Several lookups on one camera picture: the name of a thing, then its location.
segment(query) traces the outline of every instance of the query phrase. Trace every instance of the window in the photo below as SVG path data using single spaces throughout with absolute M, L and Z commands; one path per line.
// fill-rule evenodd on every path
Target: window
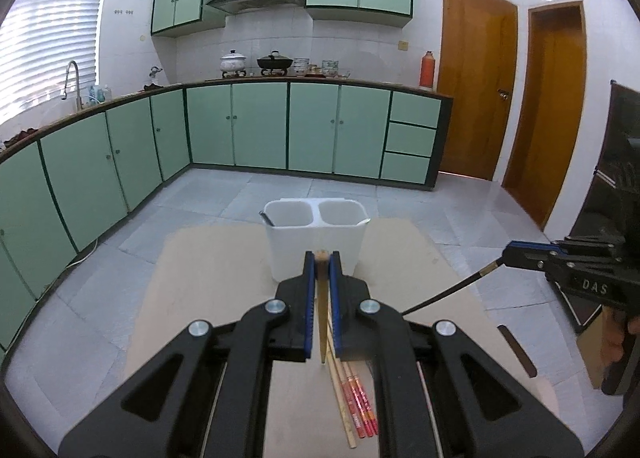
M 102 0 L 16 0 L 0 26 L 0 123 L 61 94 L 78 63 L 80 86 L 96 80 Z M 69 74 L 75 85 L 75 73 Z

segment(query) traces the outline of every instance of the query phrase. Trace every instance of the white pot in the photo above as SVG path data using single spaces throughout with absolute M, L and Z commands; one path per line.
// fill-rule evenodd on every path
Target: white pot
M 241 72 L 244 70 L 244 61 L 246 57 L 235 50 L 231 50 L 231 53 L 220 57 L 220 69 L 223 72 Z

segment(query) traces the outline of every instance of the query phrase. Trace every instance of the red bottle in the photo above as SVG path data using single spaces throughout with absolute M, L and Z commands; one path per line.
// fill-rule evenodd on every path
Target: red bottle
M 433 75 L 436 70 L 436 59 L 432 52 L 427 52 L 422 58 L 420 67 L 420 85 L 425 88 L 433 88 Z

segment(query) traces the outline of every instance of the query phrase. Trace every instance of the drawer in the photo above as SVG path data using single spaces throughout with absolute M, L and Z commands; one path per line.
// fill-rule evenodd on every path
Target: drawer
M 385 151 L 431 156 L 435 136 L 434 129 L 390 122 Z
M 440 101 L 437 98 L 394 91 L 391 120 L 436 128 L 439 115 Z
M 429 158 L 419 156 L 385 153 L 380 178 L 383 180 L 423 184 L 427 179 L 429 161 Z

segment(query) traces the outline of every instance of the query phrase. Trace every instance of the pot lid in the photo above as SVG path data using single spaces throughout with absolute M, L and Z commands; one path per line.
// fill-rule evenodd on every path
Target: pot lid
M 273 60 L 291 60 L 289 59 L 289 57 L 280 55 L 280 52 L 277 50 L 274 50 L 273 52 L 271 52 L 271 55 L 260 57 L 260 60 L 272 60 L 272 59 Z
M 235 50 L 231 50 L 231 53 L 228 53 L 226 55 L 223 55 L 222 57 L 220 57 L 220 60 L 227 60 L 227 59 L 246 59 L 246 57 L 242 54 L 236 53 Z

